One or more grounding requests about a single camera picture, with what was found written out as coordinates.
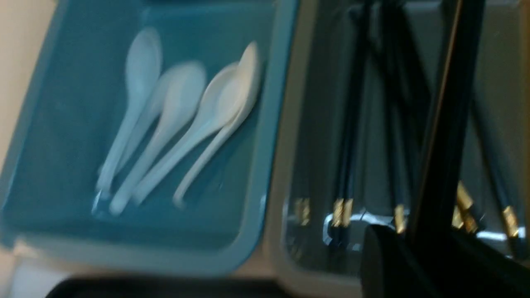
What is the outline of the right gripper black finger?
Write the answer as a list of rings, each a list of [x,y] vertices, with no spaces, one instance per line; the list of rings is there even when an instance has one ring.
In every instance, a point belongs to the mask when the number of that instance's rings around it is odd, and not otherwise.
[[[431,103],[422,171],[403,236],[366,228],[364,298],[528,298],[529,269],[453,228],[465,125],[486,2],[451,0],[438,91]]]

